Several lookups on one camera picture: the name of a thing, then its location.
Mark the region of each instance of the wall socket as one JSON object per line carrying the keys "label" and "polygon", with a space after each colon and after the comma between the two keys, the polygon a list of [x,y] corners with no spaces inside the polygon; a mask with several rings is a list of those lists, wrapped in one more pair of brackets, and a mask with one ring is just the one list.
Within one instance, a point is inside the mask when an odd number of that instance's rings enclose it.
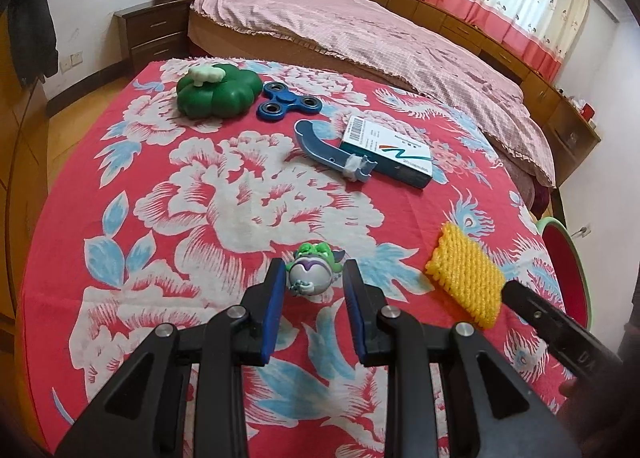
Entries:
{"label": "wall socket", "polygon": [[82,52],[71,54],[71,66],[78,66],[79,64],[82,64]]}
{"label": "wall socket", "polygon": [[66,73],[73,68],[71,57],[63,57],[60,59],[60,71]]}

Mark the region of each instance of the wooden floor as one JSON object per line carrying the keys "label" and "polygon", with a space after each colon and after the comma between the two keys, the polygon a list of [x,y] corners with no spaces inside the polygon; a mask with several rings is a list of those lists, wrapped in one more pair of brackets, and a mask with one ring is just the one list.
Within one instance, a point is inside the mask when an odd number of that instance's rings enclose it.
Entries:
{"label": "wooden floor", "polygon": [[74,152],[76,144],[84,137],[100,114],[129,83],[126,78],[98,88],[69,107],[55,114],[49,121],[47,147],[47,183],[49,190],[60,170]]}

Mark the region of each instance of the table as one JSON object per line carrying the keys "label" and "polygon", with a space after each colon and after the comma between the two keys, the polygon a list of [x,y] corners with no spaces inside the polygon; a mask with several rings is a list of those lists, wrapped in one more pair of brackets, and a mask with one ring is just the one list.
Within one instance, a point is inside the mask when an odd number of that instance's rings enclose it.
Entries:
{"label": "table", "polygon": [[[50,449],[152,327],[206,322],[260,282],[270,258],[291,260],[306,241],[344,250],[391,303],[449,327],[468,316],[421,269],[442,224],[455,222],[507,278],[562,306],[522,199],[466,115],[353,76],[230,60],[321,98],[312,118],[327,141],[357,114],[431,146],[434,178],[424,190],[377,173],[351,183],[296,147],[300,115],[259,121],[264,98],[225,122],[181,117],[175,83],[189,66],[212,62],[223,60],[151,63],[80,142],[47,199],[22,310],[31,394]],[[532,329],[503,306],[485,335],[557,411],[567,371]],[[192,384],[196,377],[194,368]],[[244,384],[254,458],[310,446],[318,457],[382,456],[386,371],[357,363],[340,279],[320,296],[287,295],[276,353],[265,368],[245,370]],[[441,391],[436,406],[444,449]],[[192,422],[190,402],[187,434]]]}

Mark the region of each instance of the metal bolt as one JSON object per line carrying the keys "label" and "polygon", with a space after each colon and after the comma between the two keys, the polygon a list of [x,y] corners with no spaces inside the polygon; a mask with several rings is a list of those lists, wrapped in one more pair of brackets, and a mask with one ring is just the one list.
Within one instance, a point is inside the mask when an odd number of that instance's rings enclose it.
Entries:
{"label": "metal bolt", "polygon": [[387,304],[380,309],[380,313],[382,317],[386,317],[387,319],[397,319],[400,317],[402,311],[397,306]]}
{"label": "metal bolt", "polygon": [[155,332],[158,337],[168,337],[174,332],[174,327],[169,323],[162,323],[156,326]]}
{"label": "metal bolt", "polygon": [[246,308],[236,304],[229,308],[229,310],[226,311],[226,314],[231,317],[231,319],[242,319],[242,317],[246,315]]}
{"label": "metal bolt", "polygon": [[469,323],[458,323],[456,324],[456,332],[458,332],[463,337],[469,337],[474,333],[474,327]]}

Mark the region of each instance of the yellow mesh sponge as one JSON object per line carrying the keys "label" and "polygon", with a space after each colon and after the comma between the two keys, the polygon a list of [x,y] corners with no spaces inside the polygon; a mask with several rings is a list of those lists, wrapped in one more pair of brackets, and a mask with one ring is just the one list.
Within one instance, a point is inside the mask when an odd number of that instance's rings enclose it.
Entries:
{"label": "yellow mesh sponge", "polygon": [[424,267],[481,328],[491,328],[498,314],[504,275],[476,242],[457,225],[446,223],[431,260]]}

